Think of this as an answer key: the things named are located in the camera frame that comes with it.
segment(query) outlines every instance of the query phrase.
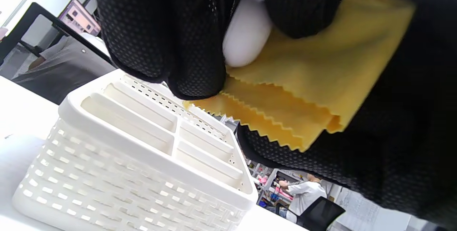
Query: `white object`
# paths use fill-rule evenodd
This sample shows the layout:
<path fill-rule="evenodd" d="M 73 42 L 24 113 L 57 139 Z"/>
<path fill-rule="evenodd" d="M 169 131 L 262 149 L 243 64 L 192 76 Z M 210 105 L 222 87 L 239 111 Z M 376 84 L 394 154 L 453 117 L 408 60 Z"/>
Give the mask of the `white object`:
<path fill-rule="evenodd" d="M 317 182 L 303 182 L 296 185 L 289 185 L 288 191 L 293 195 L 292 203 L 289 205 L 289 210 L 297 215 L 302 213 L 319 197 L 327 197 L 325 189 Z M 297 216 L 287 211 L 287 220 L 293 223 L 297 222 Z"/>
<path fill-rule="evenodd" d="M 225 63 L 243 67 L 253 62 L 268 40 L 271 28 L 262 0 L 241 0 L 222 43 Z"/>
<path fill-rule="evenodd" d="M 0 127 L 8 127 L 6 133 L 9 135 L 32 134 L 46 139 L 58 117 L 57 105 L 1 76 L 0 91 L 5 98 L 0 100 L 0 116 L 2 116 L 0 117 Z M 3 146 L 3 150 L 0 151 L 0 230 L 61 231 L 22 215 L 11 204 L 14 191 L 41 149 L 41 147 L 37 148 L 35 141 L 30 139 L 31 137 L 27 135 L 12 135 L 7 143 L 0 145 Z M 254 206 L 246 213 L 237 231 L 279 230 L 282 228 L 288 231 L 303 231 L 301 227 L 268 210 Z"/>
<path fill-rule="evenodd" d="M 381 208 L 346 188 L 336 204 L 346 210 L 336 221 L 353 231 L 405 231 L 411 219 L 409 214 Z"/>
<path fill-rule="evenodd" d="M 115 70 L 71 92 L 19 185 L 21 213 L 65 231 L 231 231 L 257 191 L 228 127 Z"/>

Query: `person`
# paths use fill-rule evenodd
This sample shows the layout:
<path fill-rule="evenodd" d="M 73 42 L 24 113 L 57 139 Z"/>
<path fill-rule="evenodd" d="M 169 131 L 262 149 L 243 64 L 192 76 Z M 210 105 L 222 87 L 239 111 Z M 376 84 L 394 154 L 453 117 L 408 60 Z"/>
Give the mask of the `person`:
<path fill-rule="evenodd" d="M 83 33 L 81 36 L 101 47 L 101 41 L 92 35 Z M 74 89 L 115 69 L 73 37 L 63 37 L 40 56 L 25 73 L 11 81 L 55 104 L 60 104 Z"/>
<path fill-rule="evenodd" d="M 293 196 L 292 203 L 289 205 L 289 210 L 282 207 L 279 211 L 279 216 L 297 223 L 297 216 L 302 213 L 319 197 L 327 197 L 325 189 L 321 185 L 321 180 L 312 174 L 307 175 L 308 181 L 295 182 L 289 184 L 287 181 L 279 181 L 281 189 Z M 267 210 L 276 212 L 276 207 L 268 207 Z"/>
<path fill-rule="evenodd" d="M 205 100 L 225 86 L 222 41 L 239 1 L 97 0 L 97 10 L 116 66 L 148 82 L 166 81 L 183 100 Z M 333 45 L 351 45 L 355 34 L 366 35 L 359 44 L 342 48 L 344 52 L 385 37 L 372 34 L 384 30 L 382 26 L 360 21 L 346 25 L 335 15 L 365 9 L 375 19 L 391 0 L 370 0 L 347 10 L 340 9 L 342 1 L 265 0 L 265 5 L 273 26 L 290 39 L 326 34 L 338 23 L 347 29 L 328 39 Z M 406 2 L 414 6 L 406 33 L 344 132 L 323 131 L 302 152 L 240 125 L 240 147 L 268 167 L 317 174 L 381 207 L 457 230 L 457 171 L 451 164 L 457 127 L 457 0 L 395 0 L 393 6 Z M 391 22 L 382 24 L 390 27 Z M 375 56 L 383 51 L 370 52 Z"/>

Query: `white shirt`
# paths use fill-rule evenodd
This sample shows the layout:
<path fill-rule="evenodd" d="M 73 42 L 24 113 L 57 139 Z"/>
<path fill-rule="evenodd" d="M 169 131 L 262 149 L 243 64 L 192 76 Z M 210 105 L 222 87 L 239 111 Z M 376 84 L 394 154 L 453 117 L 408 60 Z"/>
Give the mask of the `white shirt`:
<path fill-rule="evenodd" d="M 317 198 L 327 197 L 325 189 L 317 182 L 303 182 L 296 185 L 289 185 L 289 193 L 293 195 L 292 203 L 289 205 L 289 210 L 295 214 L 302 213 L 309 207 Z M 288 221 L 297 223 L 297 216 L 287 211 L 286 218 Z"/>

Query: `yellow cleaning cloth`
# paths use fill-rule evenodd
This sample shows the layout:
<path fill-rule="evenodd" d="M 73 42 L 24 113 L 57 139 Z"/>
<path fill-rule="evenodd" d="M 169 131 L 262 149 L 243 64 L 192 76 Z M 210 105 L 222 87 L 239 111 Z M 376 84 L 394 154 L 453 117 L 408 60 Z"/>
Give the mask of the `yellow cleaning cloth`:
<path fill-rule="evenodd" d="M 333 23 L 313 37 L 278 30 L 257 59 L 228 68 L 222 92 L 191 101 L 233 116 L 291 150 L 307 150 L 323 130 L 343 131 L 397 49 L 415 6 L 406 0 L 343 0 Z"/>

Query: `black glove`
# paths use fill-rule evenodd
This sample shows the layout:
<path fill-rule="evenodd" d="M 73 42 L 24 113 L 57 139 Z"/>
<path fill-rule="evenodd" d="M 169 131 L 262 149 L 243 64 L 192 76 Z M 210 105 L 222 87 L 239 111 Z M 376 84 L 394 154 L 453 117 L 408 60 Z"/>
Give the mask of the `black glove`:
<path fill-rule="evenodd" d="M 265 4 L 274 25 L 299 38 L 328 26 L 340 1 Z M 452 165 L 457 63 L 450 35 L 455 34 L 457 0 L 412 1 L 419 6 L 405 39 L 345 132 L 323 132 L 305 153 L 279 147 L 246 127 L 238 136 L 253 160 L 317 174 L 382 207 L 457 230 Z M 121 69 L 149 82 L 166 81 L 185 100 L 222 89 L 222 40 L 239 0 L 97 2 L 106 45 Z"/>

